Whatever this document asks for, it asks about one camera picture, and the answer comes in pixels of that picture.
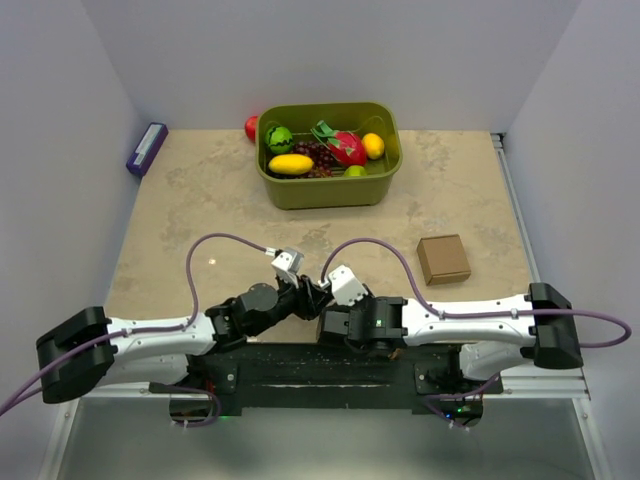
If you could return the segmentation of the brown cardboard box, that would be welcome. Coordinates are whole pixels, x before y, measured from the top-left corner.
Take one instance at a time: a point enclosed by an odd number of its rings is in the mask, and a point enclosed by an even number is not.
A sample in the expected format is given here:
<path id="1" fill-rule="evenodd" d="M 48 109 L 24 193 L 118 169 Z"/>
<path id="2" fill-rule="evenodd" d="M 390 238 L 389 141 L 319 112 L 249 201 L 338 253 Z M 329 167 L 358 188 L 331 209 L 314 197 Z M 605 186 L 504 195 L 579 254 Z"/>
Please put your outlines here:
<path id="1" fill-rule="evenodd" d="M 389 354 L 388 358 L 390 361 L 396 361 L 401 357 L 402 353 L 403 353 L 402 349 L 395 349 L 393 352 Z"/>

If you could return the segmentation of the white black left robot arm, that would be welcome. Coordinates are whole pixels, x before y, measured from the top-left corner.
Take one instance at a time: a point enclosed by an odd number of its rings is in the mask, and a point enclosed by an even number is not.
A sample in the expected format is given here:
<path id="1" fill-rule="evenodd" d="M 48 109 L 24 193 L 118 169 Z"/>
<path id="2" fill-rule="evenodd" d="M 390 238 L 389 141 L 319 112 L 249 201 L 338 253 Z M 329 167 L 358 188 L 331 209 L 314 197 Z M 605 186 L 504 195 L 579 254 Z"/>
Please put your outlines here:
<path id="1" fill-rule="evenodd" d="M 100 386 L 144 381 L 196 392 L 207 368 L 192 357 L 238 348 L 290 315 L 314 320 L 332 299 L 330 282 L 302 275 L 255 284 L 188 317 L 127 320 L 85 308 L 36 342 L 42 399 L 60 404 Z"/>

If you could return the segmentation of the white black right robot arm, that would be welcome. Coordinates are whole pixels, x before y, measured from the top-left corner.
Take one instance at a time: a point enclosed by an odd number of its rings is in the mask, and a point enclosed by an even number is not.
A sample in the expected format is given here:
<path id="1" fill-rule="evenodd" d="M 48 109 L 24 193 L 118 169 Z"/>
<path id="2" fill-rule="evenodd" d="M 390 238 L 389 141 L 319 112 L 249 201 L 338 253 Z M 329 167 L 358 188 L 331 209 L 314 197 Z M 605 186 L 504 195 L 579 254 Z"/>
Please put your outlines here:
<path id="1" fill-rule="evenodd" d="M 318 320 L 317 342 L 393 351 L 460 343 L 459 360 L 445 369 L 448 386 L 469 392 L 480 381 L 531 363 L 548 370 L 583 366 L 571 303 L 547 283 L 499 300 L 436 302 L 368 294 L 353 305 L 334 304 Z"/>

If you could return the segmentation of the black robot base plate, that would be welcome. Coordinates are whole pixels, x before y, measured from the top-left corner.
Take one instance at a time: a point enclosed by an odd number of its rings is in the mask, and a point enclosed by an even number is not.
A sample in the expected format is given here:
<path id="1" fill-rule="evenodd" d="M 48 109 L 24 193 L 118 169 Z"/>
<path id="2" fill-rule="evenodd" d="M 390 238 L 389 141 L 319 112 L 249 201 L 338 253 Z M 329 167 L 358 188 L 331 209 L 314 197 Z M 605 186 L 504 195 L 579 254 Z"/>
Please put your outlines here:
<path id="1" fill-rule="evenodd" d="M 401 357 L 358 353 L 351 347 L 311 343 L 246 343 L 189 360 L 188 377 L 176 385 L 151 383 L 153 394 L 171 394 L 174 419 L 205 416 L 208 399 L 186 400 L 193 389 L 214 394 L 220 414 L 249 408 L 408 410 L 428 414 L 439 407 L 449 419 L 471 424 L 483 413 L 482 396 L 498 394 L 460 376 L 459 347 L 404 348 Z"/>

